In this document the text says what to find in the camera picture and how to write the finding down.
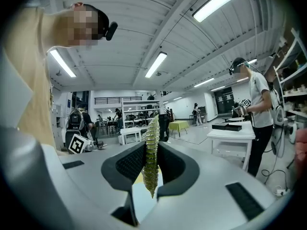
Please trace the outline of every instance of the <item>wall outlet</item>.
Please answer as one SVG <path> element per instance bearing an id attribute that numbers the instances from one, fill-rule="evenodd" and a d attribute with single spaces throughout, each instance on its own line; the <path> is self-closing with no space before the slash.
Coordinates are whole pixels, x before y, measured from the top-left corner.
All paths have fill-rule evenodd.
<path id="1" fill-rule="evenodd" d="M 290 192 L 290 189 L 288 189 L 288 190 L 285 190 L 285 189 L 277 189 L 276 195 L 279 196 L 279 197 L 281 197 L 281 196 L 284 196 L 284 195 L 288 194 L 289 192 Z"/>

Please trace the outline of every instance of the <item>vr headset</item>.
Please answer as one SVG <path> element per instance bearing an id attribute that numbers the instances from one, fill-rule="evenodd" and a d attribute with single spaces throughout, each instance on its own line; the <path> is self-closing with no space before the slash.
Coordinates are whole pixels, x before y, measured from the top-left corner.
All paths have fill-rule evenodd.
<path id="1" fill-rule="evenodd" d="M 106 36 L 105 36 L 107 41 L 110 41 L 112 39 L 117 27 L 118 27 L 118 24 L 116 22 L 111 23 L 111 25 L 109 26 L 109 29 L 106 32 Z"/>
<path id="2" fill-rule="evenodd" d="M 232 63 L 231 67 L 228 69 L 229 74 L 232 75 L 233 73 L 240 73 L 240 67 L 238 66 L 242 64 L 249 68 L 249 64 L 246 60 L 244 60 L 243 58 L 236 58 Z"/>

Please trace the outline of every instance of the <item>black rubber pad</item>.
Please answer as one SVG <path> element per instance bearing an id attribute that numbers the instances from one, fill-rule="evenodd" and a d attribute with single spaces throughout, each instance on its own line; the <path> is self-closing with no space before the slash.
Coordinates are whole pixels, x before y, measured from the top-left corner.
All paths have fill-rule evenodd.
<path id="1" fill-rule="evenodd" d="M 83 164 L 84 163 L 81 160 L 77 160 L 77 161 L 74 161 L 74 162 L 64 163 L 63 167 L 64 167 L 65 170 L 67 170 L 67 169 L 71 169 L 73 167 L 77 167 L 77 166 L 80 166 L 80 165 L 83 165 Z"/>
<path id="2" fill-rule="evenodd" d="M 240 183 L 226 185 L 226 188 L 248 220 L 252 220 L 263 212 L 261 205 L 258 204 L 253 196 Z"/>

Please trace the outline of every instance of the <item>yellow table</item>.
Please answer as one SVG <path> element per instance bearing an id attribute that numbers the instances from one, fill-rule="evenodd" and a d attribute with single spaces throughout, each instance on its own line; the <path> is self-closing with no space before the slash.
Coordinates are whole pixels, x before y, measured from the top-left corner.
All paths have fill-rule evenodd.
<path id="1" fill-rule="evenodd" d="M 186 128 L 188 128 L 188 127 L 189 127 L 189 124 L 188 124 L 187 121 L 175 121 L 175 122 L 169 123 L 169 125 L 168 125 L 168 128 L 169 128 L 169 129 L 171 129 L 171 130 L 173 130 L 173 131 L 174 131 L 174 129 L 175 129 L 175 130 L 178 131 L 179 137 L 180 137 L 180 131 L 181 131 L 182 129 L 184 129 L 184 130 L 186 131 L 186 133 L 187 133 Z"/>

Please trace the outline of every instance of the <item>black tray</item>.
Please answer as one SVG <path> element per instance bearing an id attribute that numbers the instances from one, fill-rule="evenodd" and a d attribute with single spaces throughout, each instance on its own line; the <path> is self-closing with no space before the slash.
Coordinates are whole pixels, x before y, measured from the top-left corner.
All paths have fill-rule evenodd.
<path id="1" fill-rule="evenodd" d="M 230 131 L 240 131 L 242 129 L 242 126 L 241 125 L 230 125 L 230 124 L 227 124 L 225 126 L 225 129 L 226 130 L 230 130 Z"/>
<path id="2" fill-rule="evenodd" d="M 228 125 L 228 124 L 226 124 L 226 123 L 214 124 L 214 125 L 212 125 L 212 128 L 214 128 L 214 129 L 225 130 L 225 127 L 226 127 L 227 125 Z"/>

